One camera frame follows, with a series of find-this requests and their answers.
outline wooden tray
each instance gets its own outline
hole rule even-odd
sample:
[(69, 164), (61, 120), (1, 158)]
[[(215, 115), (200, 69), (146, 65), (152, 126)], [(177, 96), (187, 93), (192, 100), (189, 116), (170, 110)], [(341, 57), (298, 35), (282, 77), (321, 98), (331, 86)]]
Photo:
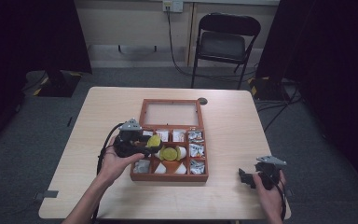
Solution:
[[(144, 99), (139, 124), (144, 132), (156, 134), (161, 130), (168, 131), (168, 139), (163, 140), (165, 147), (184, 147), (186, 156), (174, 161), (161, 160), (156, 155), (151, 155), (145, 160), (150, 161), (147, 173), (135, 173), (136, 164), (131, 165), (131, 179), (133, 181), (170, 181), (170, 182), (206, 182), (208, 179), (208, 160), (205, 131), (203, 128), (200, 102), (198, 100), (161, 100)], [(183, 135), (175, 134), (182, 130)], [(193, 132), (197, 131), (202, 136), (202, 141), (193, 140)], [(177, 142), (177, 136), (183, 142)], [(203, 147), (203, 155), (197, 155), (195, 150), (191, 153), (190, 145)], [(190, 171), (191, 161), (203, 162), (204, 171), (202, 174), (193, 174)], [(165, 174), (155, 174), (157, 167), (163, 164), (166, 168)], [(183, 164), (186, 171), (176, 174), (178, 167)]]

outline chair backrest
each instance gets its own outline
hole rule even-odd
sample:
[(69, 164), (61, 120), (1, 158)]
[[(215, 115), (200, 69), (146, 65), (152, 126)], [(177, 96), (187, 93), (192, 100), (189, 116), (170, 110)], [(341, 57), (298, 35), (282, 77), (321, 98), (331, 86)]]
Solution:
[(199, 34), (201, 30), (205, 30), (233, 35), (258, 36), (260, 29), (260, 23), (255, 18), (219, 12), (205, 15), (199, 23)]

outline small item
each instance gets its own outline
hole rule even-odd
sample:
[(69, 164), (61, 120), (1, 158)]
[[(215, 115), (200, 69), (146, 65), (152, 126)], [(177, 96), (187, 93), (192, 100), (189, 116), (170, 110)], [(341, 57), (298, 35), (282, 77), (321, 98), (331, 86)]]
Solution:
[(205, 164), (202, 161), (190, 161), (190, 173), (193, 175), (202, 175), (205, 171)]
[(178, 157), (178, 152), (172, 147), (165, 147), (160, 151), (159, 156), (163, 160), (174, 161)]
[(273, 157), (273, 156), (264, 156), (264, 157), (257, 157), (258, 161), (269, 163), (269, 164), (275, 164), (275, 165), (286, 165), (286, 161), (281, 161), (280, 159)]
[(69, 127), (69, 125), (71, 125), (71, 122), (72, 122), (72, 117), (69, 118), (68, 123), (66, 124), (66, 127)]
[(176, 158), (177, 161), (183, 159), (186, 156), (186, 148), (185, 147), (176, 147), (175, 149), (178, 152), (178, 156)]
[(160, 160), (162, 160), (161, 155), (159, 154), (160, 151), (158, 151), (157, 153), (155, 153), (155, 157), (156, 157), (156, 158), (159, 158)]
[(188, 141), (189, 142), (203, 142), (203, 138), (202, 138), (202, 131), (199, 130), (191, 130), (188, 131)]
[(174, 129), (172, 132), (172, 141), (173, 142), (185, 142), (185, 133), (186, 133), (186, 130)]
[(169, 136), (168, 130), (156, 130), (156, 133), (159, 135), (162, 142), (168, 142), (168, 136)]
[(142, 127), (139, 126), (139, 123), (136, 121), (136, 119), (130, 119), (118, 127), (118, 129), (121, 131), (141, 131)]
[(43, 202), (43, 199), (45, 198), (57, 198), (58, 195), (58, 191), (57, 190), (46, 190), (43, 193), (36, 193), (36, 195), (34, 196), (34, 200), (36, 202)]
[(153, 136), (153, 131), (144, 130), (144, 132), (142, 133), (142, 135)]
[(202, 145), (189, 144), (189, 148), (190, 148), (190, 157), (203, 157), (204, 156), (204, 148)]
[(149, 140), (147, 140), (146, 147), (158, 147), (160, 143), (161, 143), (161, 139), (159, 135), (155, 134), (151, 136)]
[(162, 164), (162, 162), (159, 163), (155, 174), (165, 174), (167, 172), (167, 168)]
[(183, 163), (180, 163), (179, 167), (176, 169), (175, 173), (177, 175), (184, 175), (187, 172), (186, 167), (183, 165)]
[(147, 174), (149, 173), (149, 166), (150, 166), (150, 161), (139, 160), (135, 163), (133, 172), (137, 174)]

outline yellow lid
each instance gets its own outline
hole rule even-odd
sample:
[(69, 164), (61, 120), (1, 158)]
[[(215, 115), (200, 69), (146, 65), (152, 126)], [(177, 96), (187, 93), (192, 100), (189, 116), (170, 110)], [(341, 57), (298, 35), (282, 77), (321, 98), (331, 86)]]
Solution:
[(178, 157), (178, 152), (172, 147), (162, 149), (159, 154), (167, 161), (174, 161)]
[(176, 147), (175, 147), (175, 150), (176, 150), (176, 152), (178, 153), (178, 156), (177, 156), (176, 160), (179, 161), (180, 158), (182, 157), (182, 155), (181, 155), (182, 153), (181, 153), (181, 151), (180, 151), (179, 146), (176, 146)]
[(159, 143), (161, 142), (161, 138), (158, 136), (158, 134), (155, 134), (147, 140), (146, 147), (158, 147)]

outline wooden table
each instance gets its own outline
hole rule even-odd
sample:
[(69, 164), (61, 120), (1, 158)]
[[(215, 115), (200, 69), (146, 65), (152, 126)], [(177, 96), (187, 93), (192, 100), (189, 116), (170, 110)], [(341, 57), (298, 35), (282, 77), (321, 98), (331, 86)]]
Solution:
[[(259, 219), (264, 218), (254, 189), (242, 184), (238, 168), (254, 173), (256, 157), (269, 145), (248, 91), (94, 87), (83, 104), (39, 210), (42, 218), (65, 218), (96, 175), (97, 156), (111, 129), (139, 119), (143, 99), (195, 100), (201, 107), (208, 141), (206, 183), (133, 182), (130, 166), (107, 190), (99, 218)], [(291, 216), (290, 208), (286, 217)]]

